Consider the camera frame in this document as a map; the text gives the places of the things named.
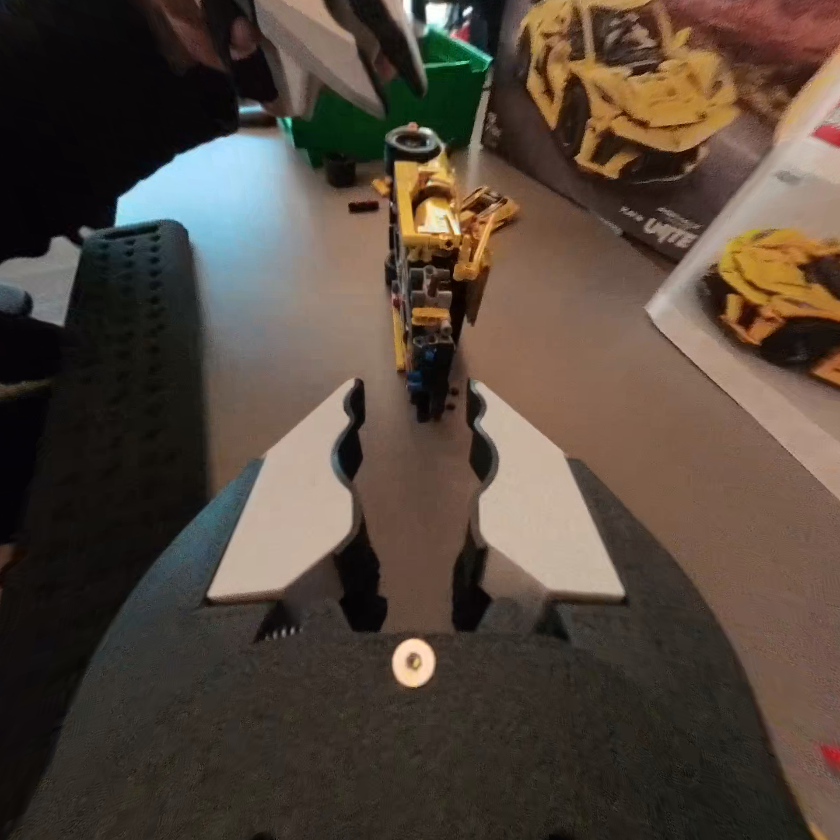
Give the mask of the black dimpled mat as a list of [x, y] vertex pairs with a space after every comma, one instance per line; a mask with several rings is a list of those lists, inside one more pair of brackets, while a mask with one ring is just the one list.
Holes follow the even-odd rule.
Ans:
[[23, 535], [2, 572], [2, 838], [102, 636], [207, 502], [202, 331], [181, 224], [89, 237]]

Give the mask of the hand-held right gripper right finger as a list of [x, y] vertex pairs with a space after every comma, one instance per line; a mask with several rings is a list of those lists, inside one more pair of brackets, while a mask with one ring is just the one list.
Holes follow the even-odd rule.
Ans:
[[495, 602], [527, 628], [553, 603], [619, 605], [627, 593], [561, 447], [469, 380], [469, 465], [478, 487], [452, 580], [452, 623], [474, 632]]

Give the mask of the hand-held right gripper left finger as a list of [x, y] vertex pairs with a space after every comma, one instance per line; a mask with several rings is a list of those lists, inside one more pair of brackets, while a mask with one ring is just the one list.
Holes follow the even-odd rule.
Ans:
[[278, 602], [297, 620], [334, 600], [355, 632], [382, 629], [380, 562], [354, 485], [364, 420], [364, 383], [352, 378], [266, 451], [206, 591], [211, 604]]

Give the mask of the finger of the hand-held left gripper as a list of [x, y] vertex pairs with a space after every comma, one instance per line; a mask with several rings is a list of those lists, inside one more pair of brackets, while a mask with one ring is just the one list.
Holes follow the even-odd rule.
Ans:
[[375, 119], [383, 119], [386, 105], [366, 79], [353, 37], [333, 19], [325, 2], [285, 2], [281, 26], [298, 44], [301, 65], [320, 83]]
[[427, 94], [427, 76], [415, 30], [402, 2], [329, 1], [336, 23], [353, 37], [367, 81], [378, 99], [393, 77], [415, 98]]

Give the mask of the white car instruction booklet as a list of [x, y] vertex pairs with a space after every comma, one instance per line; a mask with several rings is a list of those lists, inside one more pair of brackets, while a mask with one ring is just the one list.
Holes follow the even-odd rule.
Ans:
[[839, 58], [646, 306], [657, 329], [835, 497]]

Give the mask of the yellow brick car panel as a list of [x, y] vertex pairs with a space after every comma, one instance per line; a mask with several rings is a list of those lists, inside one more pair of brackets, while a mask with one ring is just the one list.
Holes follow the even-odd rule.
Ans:
[[508, 196], [484, 185], [463, 198], [458, 220], [462, 230], [481, 230], [489, 224], [495, 233], [516, 222], [520, 211], [520, 206]]

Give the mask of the green plastic bin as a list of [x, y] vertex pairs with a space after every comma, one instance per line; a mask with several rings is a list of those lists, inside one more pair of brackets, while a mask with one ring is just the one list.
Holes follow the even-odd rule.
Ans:
[[332, 154], [361, 163], [378, 161], [385, 135], [407, 123], [435, 131], [449, 148], [469, 144], [491, 58], [434, 27], [426, 28], [419, 45], [428, 84], [424, 98], [416, 98], [403, 80], [394, 79], [387, 88], [389, 111], [385, 119], [376, 119], [322, 89], [310, 118], [281, 120], [289, 141], [306, 152], [312, 167], [321, 167]]

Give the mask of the person's left forearm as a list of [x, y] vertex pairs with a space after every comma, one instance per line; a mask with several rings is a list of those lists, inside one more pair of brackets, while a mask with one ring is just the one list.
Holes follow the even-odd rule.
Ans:
[[176, 64], [138, 2], [2, 2], [1, 259], [113, 226], [120, 197], [238, 129], [226, 72]]

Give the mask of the black grey brick assembly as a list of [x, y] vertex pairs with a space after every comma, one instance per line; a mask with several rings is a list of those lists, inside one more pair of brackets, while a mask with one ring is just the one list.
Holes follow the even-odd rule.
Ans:
[[416, 420], [421, 424], [439, 420], [447, 410], [455, 353], [456, 345], [449, 339], [430, 334], [413, 339], [411, 366], [405, 381]]

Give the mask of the yellow toy brick car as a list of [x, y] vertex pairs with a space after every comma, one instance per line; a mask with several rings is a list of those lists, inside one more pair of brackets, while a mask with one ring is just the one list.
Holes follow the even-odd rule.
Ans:
[[490, 225], [462, 230], [465, 196], [445, 143], [410, 122], [385, 136], [389, 245], [385, 284], [391, 293], [396, 369], [406, 375], [415, 337], [455, 345], [465, 323], [475, 325], [492, 263]]

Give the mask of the dark car set box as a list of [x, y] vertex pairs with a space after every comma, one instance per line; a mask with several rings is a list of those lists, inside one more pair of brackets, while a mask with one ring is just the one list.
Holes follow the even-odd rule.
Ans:
[[498, 2], [485, 148], [680, 260], [838, 54], [838, 1]]

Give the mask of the person's black jacket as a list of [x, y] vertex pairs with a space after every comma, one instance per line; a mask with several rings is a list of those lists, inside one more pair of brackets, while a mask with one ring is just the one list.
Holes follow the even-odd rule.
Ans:
[[1, 542], [13, 541], [45, 428], [63, 330], [19, 314], [1, 316]]

